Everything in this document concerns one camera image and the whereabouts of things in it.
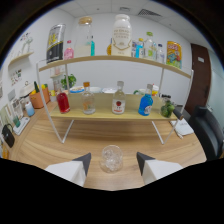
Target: ceiling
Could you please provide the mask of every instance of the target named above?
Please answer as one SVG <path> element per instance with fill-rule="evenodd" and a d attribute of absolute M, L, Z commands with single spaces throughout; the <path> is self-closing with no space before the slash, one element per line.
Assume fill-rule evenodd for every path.
<path fill-rule="evenodd" d="M 130 11 L 121 11 L 121 7 L 129 8 Z M 188 20 L 177 12 L 151 0 L 74 0 L 58 8 L 68 12 L 75 18 L 99 13 L 141 16 L 172 29 L 190 43 L 204 46 L 213 51 L 204 36 Z M 152 15 L 153 13 L 148 13 L 147 16 L 138 15 L 142 9 L 158 15 Z"/>

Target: wooden shelf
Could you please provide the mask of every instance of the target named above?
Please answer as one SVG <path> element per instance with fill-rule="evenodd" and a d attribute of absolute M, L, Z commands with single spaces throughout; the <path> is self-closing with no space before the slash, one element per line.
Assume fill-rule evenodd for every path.
<path fill-rule="evenodd" d="M 101 61 L 101 60 L 115 60 L 115 61 L 130 61 L 130 62 L 137 62 L 137 63 L 142 63 L 142 64 L 148 64 L 148 65 L 154 65 L 157 67 L 161 67 L 173 72 L 176 72 L 182 76 L 185 76 L 187 78 L 191 78 L 191 76 L 182 70 L 175 68 L 171 65 L 166 65 L 166 64 L 161 64 L 156 61 L 152 60 L 147 60 L 144 58 L 134 58 L 134 57 L 126 57 L 126 56 L 113 56 L 113 55 L 100 55 L 100 56 L 88 56 L 88 57 L 80 57 L 80 58 L 72 58 L 68 60 L 59 60 L 59 61 L 54 61 L 49 64 L 47 64 L 44 67 L 41 67 L 39 71 L 44 71 L 46 69 L 55 67 L 55 66 L 60 66 L 60 65 L 65 65 L 65 64 L 70 64 L 70 63 L 75 63 L 75 62 L 83 62 L 83 61 Z"/>
<path fill-rule="evenodd" d="M 71 93 L 68 95 L 70 111 L 66 114 L 61 114 L 58 106 L 50 113 L 52 118 L 64 118 L 70 120 L 99 120 L 99 121 L 171 121 L 177 120 L 174 114 L 170 118 L 165 118 L 159 114 L 159 109 L 162 106 L 162 99 L 152 97 L 153 106 L 149 116 L 142 116 L 138 113 L 139 104 L 142 95 L 126 94 L 125 112 L 120 115 L 112 113 L 113 94 L 95 93 L 95 108 L 94 114 L 86 115 L 82 111 L 81 93 Z"/>
<path fill-rule="evenodd" d="M 16 61 L 19 61 L 19 60 L 22 59 L 22 58 L 27 58 L 27 57 L 29 57 L 29 55 L 31 55 L 31 54 L 33 54 L 33 53 L 34 53 L 34 52 L 29 52 L 29 53 L 20 55 L 19 57 L 16 57 L 16 58 L 12 59 L 12 61 L 10 61 L 9 65 L 13 64 L 13 63 L 16 62 Z"/>

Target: door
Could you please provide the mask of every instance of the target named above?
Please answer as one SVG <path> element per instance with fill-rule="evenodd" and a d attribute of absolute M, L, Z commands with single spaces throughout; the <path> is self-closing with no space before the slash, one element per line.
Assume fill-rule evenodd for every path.
<path fill-rule="evenodd" d="M 194 77 L 185 106 L 185 110 L 190 115 L 192 115 L 195 106 L 206 106 L 211 84 L 211 63 L 207 48 L 191 44 L 191 51 Z"/>

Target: wooden countertop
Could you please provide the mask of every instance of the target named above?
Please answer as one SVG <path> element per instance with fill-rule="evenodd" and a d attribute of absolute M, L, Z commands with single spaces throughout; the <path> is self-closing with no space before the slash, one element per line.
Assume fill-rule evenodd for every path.
<path fill-rule="evenodd" d="M 57 102 L 47 104 L 52 111 Z M 69 119 L 54 118 L 56 128 L 64 136 Z M 161 136 L 171 130 L 168 121 L 155 121 Z M 42 109 L 35 109 L 27 127 L 15 136 L 10 149 L 10 160 L 31 164 L 45 169 L 50 164 L 71 161 L 89 152 L 92 159 L 85 188 L 102 190 L 132 189 L 144 186 L 136 153 L 141 152 L 158 160 L 179 163 L 183 167 L 206 161 L 204 151 L 195 134 L 180 139 L 175 132 L 162 145 L 151 121 L 83 121 L 75 120 L 64 144 L 58 141 Z M 114 174 L 101 170 L 99 159 L 107 145 L 117 145 L 123 151 L 123 168 Z"/>

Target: orange container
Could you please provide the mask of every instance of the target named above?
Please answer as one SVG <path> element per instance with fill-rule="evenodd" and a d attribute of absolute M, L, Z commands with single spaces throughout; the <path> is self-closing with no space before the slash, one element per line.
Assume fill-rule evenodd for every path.
<path fill-rule="evenodd" d="M 45 102 L 48 103 L 50 101 L 48 88 L 45 88 L 45 89 L 42 89 L 42 90 L 43 90 Z M 32 95 L 30 94 L 29 96 L 30 96 L 30 101 L 31 101 L 31 103 L 33 105 L 33 108 L 39 109 L 39 108 L 44 107 L 43 101 L 41 99 L 40 92 L 32 94 Z"/>

